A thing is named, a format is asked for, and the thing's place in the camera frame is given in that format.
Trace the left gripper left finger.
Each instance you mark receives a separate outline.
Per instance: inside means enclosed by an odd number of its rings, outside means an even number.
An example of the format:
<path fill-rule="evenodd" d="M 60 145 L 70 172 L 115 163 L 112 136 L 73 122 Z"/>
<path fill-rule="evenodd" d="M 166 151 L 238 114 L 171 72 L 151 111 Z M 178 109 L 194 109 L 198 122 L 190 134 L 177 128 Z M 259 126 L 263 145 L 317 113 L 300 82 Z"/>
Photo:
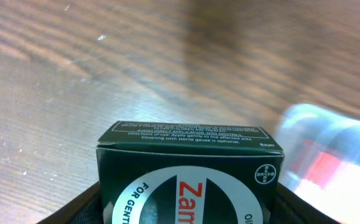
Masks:
<path fill-rule="evenodd" d="M 103 224 L 100 184 L 90 188 L 37 224 Z"/>

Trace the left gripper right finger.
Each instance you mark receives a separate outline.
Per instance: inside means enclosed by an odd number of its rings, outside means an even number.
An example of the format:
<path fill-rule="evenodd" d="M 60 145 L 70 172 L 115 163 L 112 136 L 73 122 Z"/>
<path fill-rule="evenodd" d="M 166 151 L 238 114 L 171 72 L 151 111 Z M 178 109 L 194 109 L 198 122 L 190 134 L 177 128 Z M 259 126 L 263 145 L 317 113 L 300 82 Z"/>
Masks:
<path fill-rule="evenodd" d="M 339 222 L 278 183 L 271 211 L 271 224 L 339 224 Z"/>

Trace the green round-logo box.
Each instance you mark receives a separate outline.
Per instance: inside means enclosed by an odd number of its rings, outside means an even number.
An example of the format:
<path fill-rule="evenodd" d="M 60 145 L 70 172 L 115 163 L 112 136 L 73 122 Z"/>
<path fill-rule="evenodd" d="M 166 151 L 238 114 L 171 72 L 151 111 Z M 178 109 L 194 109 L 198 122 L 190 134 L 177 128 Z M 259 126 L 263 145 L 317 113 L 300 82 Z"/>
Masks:
<path fill-rule="evenodd" d="M 96 157 L 105 223 L 261 224 L 284 151 L 260 127 L 117 121 Z"/>

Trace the red Panadol box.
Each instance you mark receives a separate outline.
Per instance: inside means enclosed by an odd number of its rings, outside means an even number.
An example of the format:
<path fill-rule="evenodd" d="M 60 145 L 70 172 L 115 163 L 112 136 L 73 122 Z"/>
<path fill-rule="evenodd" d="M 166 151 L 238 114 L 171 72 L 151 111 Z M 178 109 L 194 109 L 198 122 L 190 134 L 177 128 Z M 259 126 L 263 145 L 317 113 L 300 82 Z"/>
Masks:
<path fill-rule="evenodd" d="M 339 223 L 360 223 L 360 166 L 321 150 L 294 192 Z"/>

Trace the clear plastic container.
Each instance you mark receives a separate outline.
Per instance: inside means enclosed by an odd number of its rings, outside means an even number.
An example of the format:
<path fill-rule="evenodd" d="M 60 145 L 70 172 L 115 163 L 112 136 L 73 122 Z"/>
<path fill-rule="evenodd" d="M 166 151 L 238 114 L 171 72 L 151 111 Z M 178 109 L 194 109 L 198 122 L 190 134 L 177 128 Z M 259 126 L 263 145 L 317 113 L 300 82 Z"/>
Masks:
<path fill-rule="evenodd" d="M 279 182 L 339 223 L 360 223 L 360 119 L 311 104 L 285 111 Z"/>

